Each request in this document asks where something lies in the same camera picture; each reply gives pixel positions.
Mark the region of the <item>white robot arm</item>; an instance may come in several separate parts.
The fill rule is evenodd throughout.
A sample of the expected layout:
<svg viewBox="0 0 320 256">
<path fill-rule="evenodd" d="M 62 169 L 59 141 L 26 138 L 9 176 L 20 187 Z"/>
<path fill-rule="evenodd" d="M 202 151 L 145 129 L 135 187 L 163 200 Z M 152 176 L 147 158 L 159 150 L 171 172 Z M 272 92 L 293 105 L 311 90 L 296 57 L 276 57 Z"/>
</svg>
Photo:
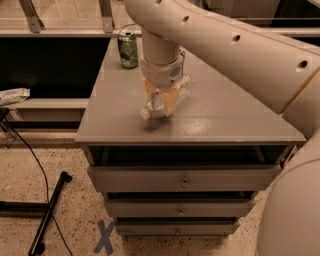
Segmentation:
<svg viewBox="0 0 320 256">
<path fill-rule="evenodd" d="M 320 256 L 320 53 L 188 0 L 125 0 L 142 29 L 143 74 L 166 88 L 184 47 L 298 129 L 307 143 L 276 178 L 255 256 Z"/>
</svg>

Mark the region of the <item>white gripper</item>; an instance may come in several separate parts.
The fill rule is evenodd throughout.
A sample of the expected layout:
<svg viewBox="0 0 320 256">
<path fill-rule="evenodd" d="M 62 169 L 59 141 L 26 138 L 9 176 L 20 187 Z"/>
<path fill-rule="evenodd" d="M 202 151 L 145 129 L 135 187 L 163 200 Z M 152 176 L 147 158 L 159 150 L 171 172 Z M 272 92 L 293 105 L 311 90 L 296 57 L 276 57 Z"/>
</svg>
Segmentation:
<svg viewBox="0 0 320 256">
<path fill-rule="evenodd" d="M 157 96 L 164 106 L 164 113 L 170 116 L 178 105 L 179 86 L 171 86 L 183 75 L 184 53 L 179 48 L 143 49 L 141 71 L 144 76 L 144 87 L 147 99 L 153 103 Z"/>
</svg>

